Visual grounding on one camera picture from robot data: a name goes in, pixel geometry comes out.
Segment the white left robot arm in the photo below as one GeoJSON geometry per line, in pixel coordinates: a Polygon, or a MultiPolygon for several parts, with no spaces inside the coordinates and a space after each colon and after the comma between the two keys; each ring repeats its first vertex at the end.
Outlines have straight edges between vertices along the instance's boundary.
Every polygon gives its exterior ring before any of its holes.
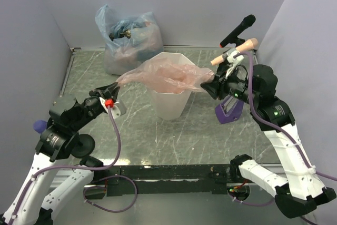
{"type": "Polygon", "coordinates": [[[117,99],[118,83],[89,92],[83,102],[72,95],[59,96],[49,110],[47,122],[37,126],[41,134],[29,173],[12,205],[1,215],[1,224],[53,224],[77,191],[103,180],[107,166],[90,154],[94,139],[79,130],[101,113],[111,120],[126,113],[117,99]]]}

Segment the pink plastic trash bag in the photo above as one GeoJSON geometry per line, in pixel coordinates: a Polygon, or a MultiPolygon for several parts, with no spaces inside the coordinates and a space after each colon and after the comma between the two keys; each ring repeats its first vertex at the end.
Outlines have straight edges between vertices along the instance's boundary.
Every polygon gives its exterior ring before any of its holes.
{"type": "Polygon", "coordinates": [[[203,92],[201,83],[213,77],[214,72],[207,67],[176,64],[167,58],[152,58],[124,73],[116,81],[120,86],[140,82],[157,93],[180,94],[184,91],[203,92]]]}

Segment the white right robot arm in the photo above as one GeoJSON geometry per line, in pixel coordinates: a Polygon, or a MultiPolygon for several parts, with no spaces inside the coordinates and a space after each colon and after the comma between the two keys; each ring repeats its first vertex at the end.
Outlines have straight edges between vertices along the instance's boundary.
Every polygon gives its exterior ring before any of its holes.
{"type": "Polygon", "coordinates": [[[219,67],[212,80],[201,87],[214,99],[230,95],[250,106],[250,114],[271,142],[285,176],[281,177],[258,164],[249,155],[237,155],[230,162],[232,180],[254,182],[268,192],[287,218],[314,211],[317,206],[336,199],[334,189],[326,187],[309,162],[298,135],[289,106],[276,95],[277,77],[266,65],[255,65],[245,79],[235,70],[219,67]]]}

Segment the white plastic trash bin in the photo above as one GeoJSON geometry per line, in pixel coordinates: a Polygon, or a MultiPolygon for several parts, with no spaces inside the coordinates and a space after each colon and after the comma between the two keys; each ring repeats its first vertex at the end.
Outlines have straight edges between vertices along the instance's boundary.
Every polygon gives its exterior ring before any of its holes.
{"type": "MultiPolygon", "coordinates": [[[[167,58],[176,64],[193,64],[186,56],[180,53],[162,52],[157,58],[167,58]]],[[[173,120],[181,116],[187,101],[191,95],[191,91],[184,91],[180,94],[157,93],[147,88],[150,93],[151,105],[156,116],[164,120],[173,120]]]]}

